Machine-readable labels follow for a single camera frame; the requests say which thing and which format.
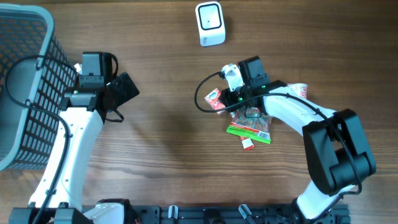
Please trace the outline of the small red snack packet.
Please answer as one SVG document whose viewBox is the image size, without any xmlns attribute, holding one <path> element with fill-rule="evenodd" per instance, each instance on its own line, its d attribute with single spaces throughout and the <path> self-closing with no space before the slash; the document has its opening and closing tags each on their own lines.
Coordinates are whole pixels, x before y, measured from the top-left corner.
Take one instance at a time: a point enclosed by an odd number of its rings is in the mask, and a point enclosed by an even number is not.
<svg viewBox="0 0 398 224">
<path fill-rule="evenodd" d="M 225 105 L 220 100 L 221 92 L 215 88 L 205 96 L 205 101 L 210 105 L 213 110 L 220 110 L 225 108 Z"/>
</svg>

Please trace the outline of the green gummy candy bag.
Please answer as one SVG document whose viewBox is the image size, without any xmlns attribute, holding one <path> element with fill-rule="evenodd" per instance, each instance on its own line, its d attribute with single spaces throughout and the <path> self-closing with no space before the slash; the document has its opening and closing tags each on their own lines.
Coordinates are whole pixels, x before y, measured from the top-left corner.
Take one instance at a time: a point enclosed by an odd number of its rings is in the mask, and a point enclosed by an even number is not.
<svg viewBox="0 0 398 224">
<path fill-rule="evenodd" d="M 240 108 L 234 112 L 226 132 L 270 144 L 269 126 L 271 121 L 271 116 L 265 115 L 257 108 Z"/>
</svg>

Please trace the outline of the red stick snack packet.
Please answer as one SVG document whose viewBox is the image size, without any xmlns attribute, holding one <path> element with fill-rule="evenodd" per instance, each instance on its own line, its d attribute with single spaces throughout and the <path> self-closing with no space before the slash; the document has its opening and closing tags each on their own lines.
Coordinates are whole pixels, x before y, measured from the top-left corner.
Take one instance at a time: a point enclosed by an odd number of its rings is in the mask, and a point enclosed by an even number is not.
<svg viewBox="0 0 398 224">
<path fill-rule="evenodd" d="M 240 140 L 241 140 L 241 143 L 243 145 L 243 149 L 245 151 L 254 149 L 255 145 L 254 145 L 254 143 L 252 142 L 252 140 L 250 138 L 246 138 L 244 136 L 241 136 Z"/>
</svg>

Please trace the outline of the cup noodles white green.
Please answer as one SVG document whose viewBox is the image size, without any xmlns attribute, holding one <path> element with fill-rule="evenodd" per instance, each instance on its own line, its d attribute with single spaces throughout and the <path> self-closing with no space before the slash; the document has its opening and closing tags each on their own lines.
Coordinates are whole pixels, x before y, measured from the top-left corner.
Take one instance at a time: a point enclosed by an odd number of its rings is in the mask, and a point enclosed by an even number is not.
<svg viewBox="0 0 398 224">
<path fill-rule="evenodd" d="M 288 83 L 287 86 L 298 96 L 307 99 L 308 85 L 304 83 Z"/>
</svg>

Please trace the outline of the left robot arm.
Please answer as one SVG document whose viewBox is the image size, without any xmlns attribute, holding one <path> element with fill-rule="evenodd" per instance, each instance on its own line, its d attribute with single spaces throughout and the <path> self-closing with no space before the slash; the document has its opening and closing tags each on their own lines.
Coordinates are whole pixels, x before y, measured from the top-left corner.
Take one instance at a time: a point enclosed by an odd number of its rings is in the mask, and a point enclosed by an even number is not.
<svg viewBox="0 0 398 224">
<path fill-rule="evenodd" d="M 93 145 L 106 115 L 139 94 L 126 73 L 82 75 L 62 97 L 55 143 L 40 184 L 26 208 L 13 208 L 9 223 L 137 223 L 128 199 L 100 200 L 83 211 L 82 195 Z"/>
</svg>

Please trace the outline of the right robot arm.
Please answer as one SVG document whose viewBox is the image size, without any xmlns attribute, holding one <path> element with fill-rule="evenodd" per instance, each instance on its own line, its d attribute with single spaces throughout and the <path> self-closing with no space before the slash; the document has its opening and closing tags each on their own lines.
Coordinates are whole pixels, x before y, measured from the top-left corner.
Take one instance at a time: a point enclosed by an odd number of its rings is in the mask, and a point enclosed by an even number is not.
<svg viewBox="0 0 398 224">
<path fill-rule="evenodd" d="M 353 187 L 376 172 L 376 161 L 359 116 L 350 109 L 323 108 L 294 93 L 277 80 L 258 86 L 239 86 L 221 92 L 228 110 L 259 108 L 303 136 L 311 181 L 295 200 L 303 221 L 323 218 Z"/>
</svg>

